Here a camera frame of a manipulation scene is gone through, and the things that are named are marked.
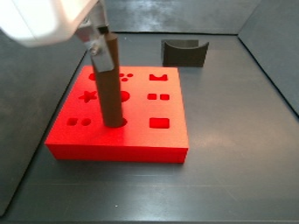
dark gray surface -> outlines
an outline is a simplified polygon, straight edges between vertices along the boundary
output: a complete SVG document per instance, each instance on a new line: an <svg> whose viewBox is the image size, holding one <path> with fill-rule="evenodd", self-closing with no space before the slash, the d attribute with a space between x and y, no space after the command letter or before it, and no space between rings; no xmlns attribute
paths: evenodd
<svg viewBox="0 0 299 224"><path fill-rule="evenodd" d="M238 37L119 36L130 66L162 65L162 39L210 41L205 68L181 68L186 163L58 161L42 145L3 221L299 221L298 118Z"/></svg>
<svg viewBox="0 0 299 224"><path fill-rule="evenodd" d="M239 37L299 114L298 9L298 0L263 0Z"/></svg>
<svg viewBox="0 0 299 224"><path fill-rule="evenodd" d="M114 32L238 34L261 0L109 0Z"/></svg>
<svg viewBox="0 0 299 224"><path fill-rule="evenodd" d="M163 39L165 67L203 67L210 42L199 45L198 39Z"/></svg>
<svg viewBox="0 0 299 224"><path fill-rule="evenodd" d="M77 39L30 49L0 31L0 216L83 55Z"/></svg>

dark cylindrical rod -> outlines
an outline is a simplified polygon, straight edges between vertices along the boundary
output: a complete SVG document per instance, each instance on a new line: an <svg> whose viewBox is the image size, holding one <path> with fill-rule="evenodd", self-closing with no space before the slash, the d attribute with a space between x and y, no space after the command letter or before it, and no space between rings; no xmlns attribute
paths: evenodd
<svg viewBox="0 0 299 224"><path fill-rule="evenodd" d="M115 63L113 71L99 73L95 69L99 103L105 125L117 128L123 125L123 109L119 82L118 35L106 34L107 47Z"/></svg>

gray floor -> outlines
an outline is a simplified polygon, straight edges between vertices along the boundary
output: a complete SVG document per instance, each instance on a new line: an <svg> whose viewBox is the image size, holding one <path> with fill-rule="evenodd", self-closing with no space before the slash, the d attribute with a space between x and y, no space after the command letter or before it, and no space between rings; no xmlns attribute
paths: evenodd
<svg viewBox="0 0 299 224"><path fill-rule="evenodd" d="M298 117L238 37L122 34L122 65L161 66L162 39L210 41L205 68L181 68L186 163L57 161L42 145L0 221L299 221Z"/></svg>

red block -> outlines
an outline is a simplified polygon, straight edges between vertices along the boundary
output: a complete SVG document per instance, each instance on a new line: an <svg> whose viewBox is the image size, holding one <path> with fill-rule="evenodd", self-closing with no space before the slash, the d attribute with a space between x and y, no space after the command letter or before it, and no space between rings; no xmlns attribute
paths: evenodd
<svg viewBox="0 0 299 224"><path fill-rule="evenodd" d="M46 140L53 155L58 159L183 163L190 146L178 69L122 66L119 76L125 126L103 125L95 75L86 66Z"/></svg>

rectangular hole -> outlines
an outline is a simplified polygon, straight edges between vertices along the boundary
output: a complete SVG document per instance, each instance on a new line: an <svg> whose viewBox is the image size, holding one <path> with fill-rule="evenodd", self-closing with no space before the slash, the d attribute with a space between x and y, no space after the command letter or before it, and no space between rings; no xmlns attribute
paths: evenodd
<svg viewBox="0 0 299 224"><path fill-rule="evenodd" d="M170 119L169 118L150 118L150 128L151 129L170 129Z"/></svg>

